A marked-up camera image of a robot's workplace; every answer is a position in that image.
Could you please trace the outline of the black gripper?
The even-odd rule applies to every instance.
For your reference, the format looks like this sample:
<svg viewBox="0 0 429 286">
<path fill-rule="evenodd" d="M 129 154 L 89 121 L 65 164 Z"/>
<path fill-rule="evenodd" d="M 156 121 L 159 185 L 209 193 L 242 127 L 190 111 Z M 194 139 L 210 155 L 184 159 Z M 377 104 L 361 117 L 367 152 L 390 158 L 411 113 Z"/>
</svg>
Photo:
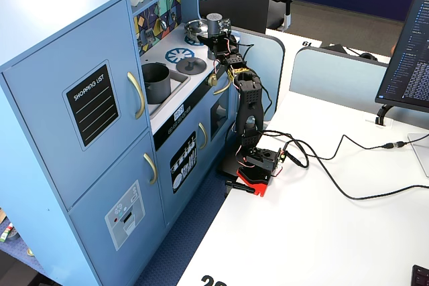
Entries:
<svg viewBox="0 0 429 286">
<path fill-rule="evenodd" d="M 198 35 L 197 39 L 201 44 L 212 49 L 216 57 L 225 57 L 239 52 L 237 40 L 235 36 L 231 34 L 223 34 L 211 38 Z"/>
</svg>

